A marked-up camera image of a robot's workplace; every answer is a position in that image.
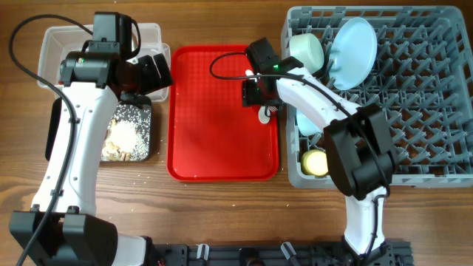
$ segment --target light blue plate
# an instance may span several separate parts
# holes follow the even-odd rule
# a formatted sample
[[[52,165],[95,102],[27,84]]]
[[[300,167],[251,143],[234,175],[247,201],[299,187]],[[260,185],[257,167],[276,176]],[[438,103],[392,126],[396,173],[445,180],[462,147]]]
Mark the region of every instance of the light blue plate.
[[[329,76],[340,90],[352,89],[367,78],[376,59],[378,40],[371,24],[363,18],[350,19],[337,33],[329,60]]]

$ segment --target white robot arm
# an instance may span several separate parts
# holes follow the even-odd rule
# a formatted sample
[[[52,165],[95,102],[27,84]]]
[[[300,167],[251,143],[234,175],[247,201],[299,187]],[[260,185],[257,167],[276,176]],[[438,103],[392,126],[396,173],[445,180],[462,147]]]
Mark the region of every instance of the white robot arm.
[[[10,40],[12,59],[26,73],[41,80],[25,69],[12,52],[19,28],[39,18],[59,18],[85,27],[55,15],[34,16],[17,26]],[[145,55],[136,64],[127,62],[136,58],[141,45],[137,28],[138,45],[132,50],[132,25],[137,28],[136,21],[128,16],[96,13],[92,40],[86,41],[81,52],[70,52],[61,63],[62,91],[41,81],[48,83],[63,101],[41,187],[30,211],[15,211],[10,220],[10,232],[24,249],[17,265],[23,263],[26,255],[37,265],[157,264],[150,238],[121,235],[112,223],[95,217],[101,150],[118,99],[140,106],[138,95],[172,84],[163,55]],[[75,133],[71,134],[70,129],[75,129]]]
[[[398,164],[384,113],[375,105],[360,107],[338,96],[295,58],[281,61],[265,38],[253,42],[245,54],[257,75],[243,81],[244,106],[287,103],[324,130],[329,173],[346,197],[344,241],[355,260],[366,263],[371,251],[384,243],[383,201]],[[359,130],[367,144],[356,148],[352,134]]]
[[[336,93],[332,92],[322,83],[317,81],[309,71],[302,68],[295,68],[288,73],[302,76],[307,82],[310,82],[320,89],[324,90],[330,97],[339,102],[351,115],[354,115],[360,107],[357,103],[352,103]],[[281,100],[290,104],[305,114],[312,123],[319,129],[324,129],[329,126],[333,120],[343,120],[347,116],[340,110],[337,110],[329,100],[314,88],[287,78],[280,78],[276,81],[277,91]],[[385,195],[386,189],[379,187],[374,191],[368,193],[365,199],[358,200],[354,196],[345,197],[347,203],[347,229],[345,230],[344,238],[347,244],[358,254],[365,254],[368,250],[371,240],[371,234],[374,223],[374,204],[373,200],[378,195]],[[373,250],[379,248],[384,242],[384,235],[382,232],[383,219],[383,199],[379,200],[378,204],[378,228],[377,237],[372,247]]]

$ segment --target wood grain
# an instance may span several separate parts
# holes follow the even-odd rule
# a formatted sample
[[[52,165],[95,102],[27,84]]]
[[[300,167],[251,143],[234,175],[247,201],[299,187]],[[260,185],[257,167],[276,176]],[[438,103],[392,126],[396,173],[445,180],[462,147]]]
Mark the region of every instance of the wood grain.
[[[193,44],[249,44],[262,36],[278,48],[284,17],[292,6],[413,4],[407,0],[23,2],[37,4],[6,0],[0,6],[0,51],[4,55],[0,61],[0,265],[15,264],[21,252],[8,231],[10,214],[27,210],[41,183],[54,100],[7,56],[10,33],[23,19],[52,13],[91,24],[96,10],[110,10],[139,22],[158,23],[172,50]],[[421,0],[416,4],[432,3]],[[470,1],[435,4],[460,7],[472,33]],[[36,21],[18,34],[15,52],[26,67],[37,70],[44,31],[55,25],[65,23]],[[144,163],[103,164],[98,173],[97,215],[115,223],[121,233],[188,245],[340,240],[345,227],[343,196],[335,190],[297,189],[287,181],[284,115],[279,130],[281,165],[273,179],[184,185],[168,175],[164,163],[168,104],[155,104],[154,112],[159,130],[151,158]],[[472,220],[473,188],[396,187],[386,203],[384,233],[390,239],[412,242],[416,265],[473,265]]]

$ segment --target cup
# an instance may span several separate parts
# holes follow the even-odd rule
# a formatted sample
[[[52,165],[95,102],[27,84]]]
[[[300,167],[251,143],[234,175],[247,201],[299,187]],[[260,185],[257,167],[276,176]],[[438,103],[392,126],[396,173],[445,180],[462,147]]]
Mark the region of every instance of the cup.
[[[291,37],[289,53],[295,59],[301,61],[312,74],[324,66],[324,50],[320,41],[312,33]]]
[[[321,130],[312,121],[309,120],[301,111],[296,110],[296,121],[302,136],[311,136]]]

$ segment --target dish rack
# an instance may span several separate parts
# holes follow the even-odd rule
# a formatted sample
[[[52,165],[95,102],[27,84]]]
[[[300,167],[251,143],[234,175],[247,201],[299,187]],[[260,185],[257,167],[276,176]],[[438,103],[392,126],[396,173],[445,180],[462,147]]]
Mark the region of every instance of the dish rack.
[[[462,13],[456,7],[292,7],[281,32],[282,57],[289,40],[315,34],[325,52],[351,18],[376,31],[378,54],[368,78],[347,91],[333,89],[361,106],[385,112],[401,161],[393,185],[422,188],[473,185],[473,56]],[[331,86],[327,76],[322,83]],[[335,188],[329,176],[303,174],[305,151],[323,149],[323,135],[299,134],[296,110],[287,107],[289,180],[298,188]]]

